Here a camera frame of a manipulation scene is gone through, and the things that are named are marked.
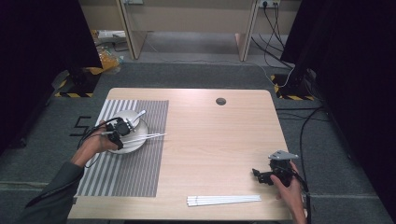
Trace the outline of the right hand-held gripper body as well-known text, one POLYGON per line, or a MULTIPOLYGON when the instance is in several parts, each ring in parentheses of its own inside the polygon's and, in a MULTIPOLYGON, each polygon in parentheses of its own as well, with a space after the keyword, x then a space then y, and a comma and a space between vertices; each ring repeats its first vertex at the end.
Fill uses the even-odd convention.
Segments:
POLYGON ((263 179, 264 184, 272 186, 274 183, 271 180, 270 175, 275 175, 286 187, 288 187, 294 174, 290 161, 298 158, 298 155, 284 150, 278 150, 268 156, 268 159, 270 160, 269 166, 271 171, 261 173, 259 177, 263 179))

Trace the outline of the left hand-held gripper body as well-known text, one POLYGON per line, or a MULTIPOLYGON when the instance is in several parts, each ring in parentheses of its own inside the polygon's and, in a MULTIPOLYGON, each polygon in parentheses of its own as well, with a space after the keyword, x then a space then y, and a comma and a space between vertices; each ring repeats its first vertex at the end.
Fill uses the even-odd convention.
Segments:
POLYGON ((123 148, 120 138, 133 132, 135 132, 135 127, 128 119, 117 117, 106 121, 106 136, 112 143, 117 145, 118 149, 123 148))

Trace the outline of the white round plate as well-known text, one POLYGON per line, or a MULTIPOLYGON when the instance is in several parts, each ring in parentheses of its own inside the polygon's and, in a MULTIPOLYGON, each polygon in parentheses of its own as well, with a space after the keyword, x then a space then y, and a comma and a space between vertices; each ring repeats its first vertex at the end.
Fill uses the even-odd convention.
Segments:
POLYGON ((139 120, 139 124, 135 128, 135 132, 122 136, 120 138, 123 143, 123 148, 119 150, 111 150, 111 153, 115 154, 126 154, 138 150, 142 147, 146 139, 145 137, 149 134, 149 127, 145 121, 139 120))

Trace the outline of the bundle of white chopsticks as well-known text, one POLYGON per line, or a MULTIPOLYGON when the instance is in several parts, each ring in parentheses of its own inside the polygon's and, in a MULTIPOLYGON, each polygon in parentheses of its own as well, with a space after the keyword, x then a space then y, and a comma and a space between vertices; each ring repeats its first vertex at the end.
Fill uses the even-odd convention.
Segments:
POLYGON ((188 196, 187 206, 204 206, 227 203, 260 202, 260 195, 188 196))

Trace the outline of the person's right hand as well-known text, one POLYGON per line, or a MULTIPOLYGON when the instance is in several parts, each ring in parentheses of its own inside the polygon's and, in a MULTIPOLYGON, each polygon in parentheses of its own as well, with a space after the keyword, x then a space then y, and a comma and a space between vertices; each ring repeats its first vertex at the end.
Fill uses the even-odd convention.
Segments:
POLYGON ((288 187, 277 176, 270 175, 270 178, 278 191, 276 195, 278 200, 283 200, 289 209, 304 207, 301 185, 295 176, 291 179, 288 187))

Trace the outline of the person's left hand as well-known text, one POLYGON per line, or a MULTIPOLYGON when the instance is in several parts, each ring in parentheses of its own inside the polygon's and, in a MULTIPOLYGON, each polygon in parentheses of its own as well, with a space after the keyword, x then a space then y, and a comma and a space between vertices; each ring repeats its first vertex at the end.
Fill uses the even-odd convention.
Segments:
POLYGON ((83 167, 97 153, 110 149, 117 150, 118 146, 112 143, 107 136, 104 135, 105 131, 105 127, 100 127, 92 133, 78 148, 76 154, 71 159, 71 162, 77 166, 83 167))

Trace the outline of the white bowl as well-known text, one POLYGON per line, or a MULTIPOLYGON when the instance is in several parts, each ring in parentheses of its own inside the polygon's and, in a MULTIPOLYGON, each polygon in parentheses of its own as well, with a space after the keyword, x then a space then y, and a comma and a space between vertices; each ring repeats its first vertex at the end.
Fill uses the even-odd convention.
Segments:
POLYGON ((128 124, 130 130, 133 132, 137 127, 133 128, 132 122, 138 113, 139 112, 135 112, 133 110, 122 110, 120 112, 117 112, 114 117, 123 119, 128 124))

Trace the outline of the white ceramic spoon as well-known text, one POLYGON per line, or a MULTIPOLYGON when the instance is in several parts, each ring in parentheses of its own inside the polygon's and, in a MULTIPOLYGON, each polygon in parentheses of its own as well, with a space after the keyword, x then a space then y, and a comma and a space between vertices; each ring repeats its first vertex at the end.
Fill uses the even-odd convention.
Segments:
POLYGON ((137 127, 140 118, 141 118, 142 116, 144 116, 144 115, 146 114, 146 112, 147 112, 146 110, 142 110, 142 111, 140 111, 140 112, 136 115, 136 117, 134 118, 134 120, 133 120, 133 122, 132 122, 132 127, 133 127, 133 128, 137 127))

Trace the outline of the grey striped placemat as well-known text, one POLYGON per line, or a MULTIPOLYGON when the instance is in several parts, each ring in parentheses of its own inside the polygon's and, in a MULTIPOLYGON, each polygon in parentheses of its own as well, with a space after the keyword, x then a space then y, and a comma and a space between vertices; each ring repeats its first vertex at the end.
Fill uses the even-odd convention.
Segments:
MULTIPOLYGON (((148 133, 165 133, 167 101, 106 100, 99 120, 114 119, 122 110, 146 114, 140 119, 148 125, 148 133)), ((111 150, 95 155, 80 180, 78 196, 154 197, 157 193, 165 136, 147 139, 138 150, 126 154, 111 150)))

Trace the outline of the black stand base hazard striped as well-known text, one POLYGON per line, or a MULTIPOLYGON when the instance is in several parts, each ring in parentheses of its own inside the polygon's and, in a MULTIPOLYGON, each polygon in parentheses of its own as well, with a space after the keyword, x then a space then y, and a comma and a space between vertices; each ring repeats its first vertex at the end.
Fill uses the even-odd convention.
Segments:
POLYGON ((289 76, 286 74, 273 74, 270 78, 274 84, 277 98, 294 101, 314 100, 314 97, 303 81, 300 84, 292 84, 289 80, 289 76))
POLYGON ((66 72, 64 79, 55 92, 56 97, 86 98, 93 97, 93 92, 101 75, 93 75, 88 69, 66 72))

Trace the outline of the yellow plastic bag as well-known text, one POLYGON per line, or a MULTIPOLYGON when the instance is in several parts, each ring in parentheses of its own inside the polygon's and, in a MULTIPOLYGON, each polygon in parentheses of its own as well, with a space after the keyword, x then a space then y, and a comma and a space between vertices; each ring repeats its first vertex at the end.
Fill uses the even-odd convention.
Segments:
POLYGON ((99 75, 104 72, 110 74, 117 74, 120 71, 120 64, 122 63, 122 58, 114 55, 107 48, 98 48, 98 56, 101 61, 100 67, 90 67, 89 71, 93 75, 99 75))

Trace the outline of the white box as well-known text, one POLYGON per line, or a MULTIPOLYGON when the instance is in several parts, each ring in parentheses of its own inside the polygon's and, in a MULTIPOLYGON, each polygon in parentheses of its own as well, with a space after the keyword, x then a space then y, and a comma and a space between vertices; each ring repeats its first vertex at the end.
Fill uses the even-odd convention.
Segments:
POLYGON ((124 38, 126 36, 124 31, 113 31, 113 30, 99 30, 99 38, 124 38))

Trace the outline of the black curtain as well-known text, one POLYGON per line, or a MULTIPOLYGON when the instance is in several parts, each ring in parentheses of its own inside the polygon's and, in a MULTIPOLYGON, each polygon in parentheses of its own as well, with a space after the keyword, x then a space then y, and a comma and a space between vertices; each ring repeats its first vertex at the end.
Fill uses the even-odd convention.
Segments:
POLYGON ((396 0, 301 0, 282 60, 312 69, 327 106, 396 222, 396 0))
POLYGON ((56 76, 100 65, 78 0, 0 0, 0 154, 24 137, 56 76))

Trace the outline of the beige wooden desk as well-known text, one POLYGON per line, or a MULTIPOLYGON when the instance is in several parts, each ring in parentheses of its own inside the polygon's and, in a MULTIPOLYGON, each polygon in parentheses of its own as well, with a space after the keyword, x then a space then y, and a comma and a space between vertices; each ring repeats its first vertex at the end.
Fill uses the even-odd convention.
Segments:
POLYGON ((248 57, 250 38, 271 34, 279 24, 290 32, 302 0, 280 0, 261 8, 260 0, 78 0, 89 28, 124 31, 130 55, 138 59, 149 32, 233 34, 239 59, 248 57))

